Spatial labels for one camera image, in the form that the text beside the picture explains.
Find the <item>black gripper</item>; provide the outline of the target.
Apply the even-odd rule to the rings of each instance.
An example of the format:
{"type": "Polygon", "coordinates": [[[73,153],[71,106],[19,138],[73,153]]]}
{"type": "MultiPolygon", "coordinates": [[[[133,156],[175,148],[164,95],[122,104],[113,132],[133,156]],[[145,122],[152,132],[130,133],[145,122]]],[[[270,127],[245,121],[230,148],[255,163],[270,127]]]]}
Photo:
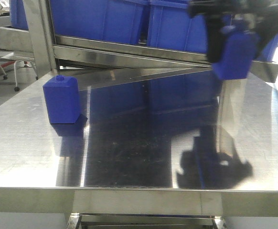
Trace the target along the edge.
{"type": "Polygon", "coordinates": [[[221,32],[231,24],[231,14],[257,14],[255,32],[259,36],[255,60],[272,60],[278,46],[278,3],[271,0],[191,0],[188,14],[191,18],[206,15],[208,62],[219,62],[226,36],[221,32]]]}

